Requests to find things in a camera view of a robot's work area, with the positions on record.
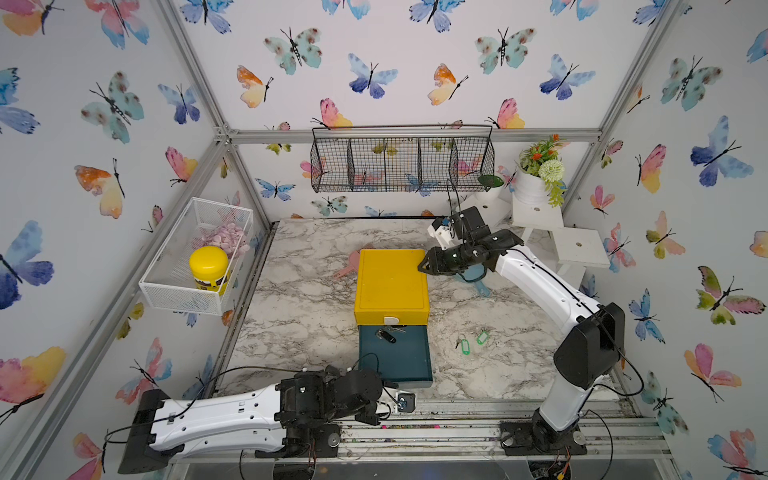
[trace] yellow lid jar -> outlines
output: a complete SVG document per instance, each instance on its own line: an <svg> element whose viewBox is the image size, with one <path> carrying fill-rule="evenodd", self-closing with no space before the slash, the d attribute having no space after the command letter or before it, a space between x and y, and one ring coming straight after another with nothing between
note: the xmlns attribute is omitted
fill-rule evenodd
<svg viewBox="0 0 768 480"><path fill-rule="evenodd" d="M200 290L218 292L224 295L227 290L227 267L230 259L219 247L202 247L190 255L190 270Z"/></svg>

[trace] pink scoop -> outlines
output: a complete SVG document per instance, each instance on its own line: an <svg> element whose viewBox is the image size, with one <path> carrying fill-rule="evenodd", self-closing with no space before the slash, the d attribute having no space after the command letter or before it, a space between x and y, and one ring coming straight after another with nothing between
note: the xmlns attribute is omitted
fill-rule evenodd
<svg viewBox="0 0 768 480"><path fill-rule="evenodd" d="M360 250L370 250L373 248L373 245L371 243L367 243L366 245L363 245ZM352 253L349 254L349 265L345 266L338 272L333 274L334 280L339 280L345 275L349 275L352 272L356 272L360 268L360 250L355 250Z"/></svg>

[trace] white stool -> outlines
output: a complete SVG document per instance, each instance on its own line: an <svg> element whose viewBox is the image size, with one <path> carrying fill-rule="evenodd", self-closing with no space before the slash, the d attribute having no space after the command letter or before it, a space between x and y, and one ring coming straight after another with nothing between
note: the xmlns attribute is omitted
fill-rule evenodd
<svg viewBox="0 0 768 480"><path fill-rule="evenodd" d="M584 228L558 228L552 230L554 250L558 255L558 275L578 288L588 266L608 268L608 260L596 230Z"/></svg>

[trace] potted plant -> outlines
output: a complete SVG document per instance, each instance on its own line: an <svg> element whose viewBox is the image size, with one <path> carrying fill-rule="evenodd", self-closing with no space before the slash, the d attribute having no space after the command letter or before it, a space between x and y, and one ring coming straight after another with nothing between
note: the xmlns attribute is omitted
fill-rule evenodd
<svg viewBox="0 0 768 480"><path fill-rule="evenodd" d="M559 152L563 148L560 135L552 135L520 153L520 171L515 197L524 204L540 205L549 197L552 207L563 204L565 166Z"/></svg>

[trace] marble countertop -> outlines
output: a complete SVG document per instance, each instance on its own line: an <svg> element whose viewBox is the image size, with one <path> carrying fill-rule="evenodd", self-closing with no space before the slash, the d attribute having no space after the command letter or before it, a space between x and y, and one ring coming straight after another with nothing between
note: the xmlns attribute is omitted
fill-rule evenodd
<svg viewBox="0 0 768 480"><path fill-rule="evenodd" d="M227 368L262 365L285 369L351 366L358 356L356 273L333 280L353 250L422 248L430 220L284 219L280 221ZM508 225L500 227L521 230ZM550 267L554 244L534 232L531 249ZM543 399L554 380L552 354L562 335L544 311L512 283L489 272L491 290L480 297L473 285L428 276L429 349L434 383L415 390L422 398ZM475 337L485 330L488 341ZM470 342L471 354L456 349ZM227 374L220 395L261 388L290 373L244 370ZM592 399L617 399L597 389Z"/></svg>

